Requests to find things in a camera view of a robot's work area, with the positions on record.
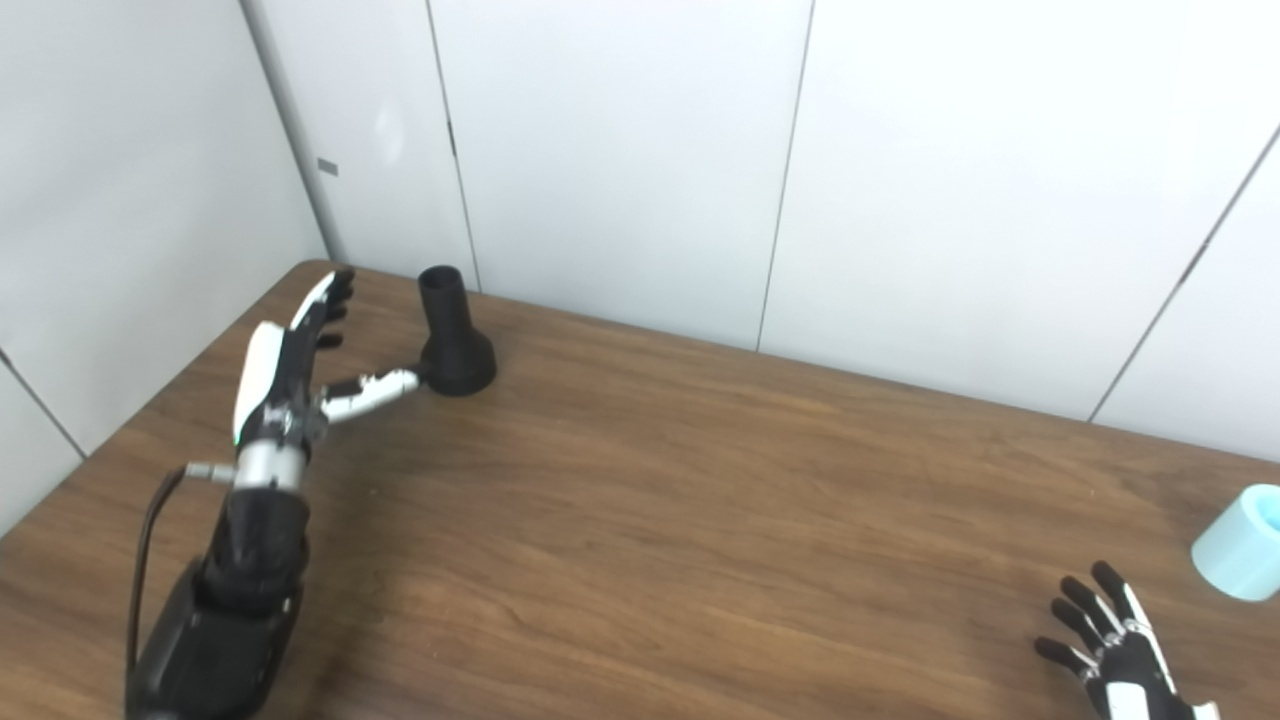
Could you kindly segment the black and white left hand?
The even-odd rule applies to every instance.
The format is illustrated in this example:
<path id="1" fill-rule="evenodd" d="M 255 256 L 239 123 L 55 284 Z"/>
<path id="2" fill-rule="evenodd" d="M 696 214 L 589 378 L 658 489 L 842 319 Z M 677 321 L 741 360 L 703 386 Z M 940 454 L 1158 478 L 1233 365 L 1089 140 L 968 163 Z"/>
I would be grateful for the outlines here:
<path id="1" fill-rule="evenodd" d="M 420 365 L 365 373 L 314 386 L 316 356 L 343 342 L 328 327 L 346 318 L 355 295 L 355 270 L 324 275 L 303 297 L 291 324 L 260 323 L 246 351 L 233 411 L 233 443 L 311 450 L 326 429 L 383 407 L 425 383 Z"/>

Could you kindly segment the black and white right hand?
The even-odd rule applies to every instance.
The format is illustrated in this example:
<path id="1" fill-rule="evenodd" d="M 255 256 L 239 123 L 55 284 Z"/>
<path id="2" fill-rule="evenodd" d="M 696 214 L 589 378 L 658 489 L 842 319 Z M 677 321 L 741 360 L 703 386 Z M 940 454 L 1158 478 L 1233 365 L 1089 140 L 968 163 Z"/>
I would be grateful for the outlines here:
<path id="1" fill-rule="evenodd" d="M 1051 614 L 1074 632 L 1082 648 L 1037 637 L 1033 648 L 1082 684 L 1100 719 L 1220 719 L 1217 703 L 1194 705 L 1178 689 L 1148 614 L 1130 583 L 1106 561 L 1091 568 L 1094 588 L 1061 579 Z"/>

